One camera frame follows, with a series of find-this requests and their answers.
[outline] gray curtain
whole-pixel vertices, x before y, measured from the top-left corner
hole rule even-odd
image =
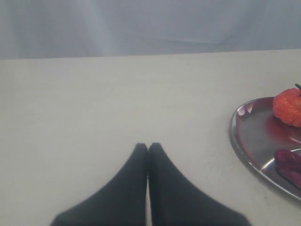
[[[0,0],[0,59],[301,47],[301,0]]]

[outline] silver tray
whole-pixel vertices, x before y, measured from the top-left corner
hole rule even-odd
[[[249,101],[233,114],[230,140],[239,159],[255,174],[301,201],[301,189],[280,176],[274,163],[278,149],[301,154],[301,129],[286,126],[272,111],[273,97]]]

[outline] purple object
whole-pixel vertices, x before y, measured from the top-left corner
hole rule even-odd
[[[301,188],[301,155],[280,149],[275,152],[274,157],[277,171]]]

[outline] fake fruit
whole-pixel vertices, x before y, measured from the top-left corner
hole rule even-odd
[[[273,100],[274,115],[289,126],[301,127],[301,86],[287,89]]]
[[[275,152],[274,158],[279,174],[301,188],[301,156],[281,149]]]

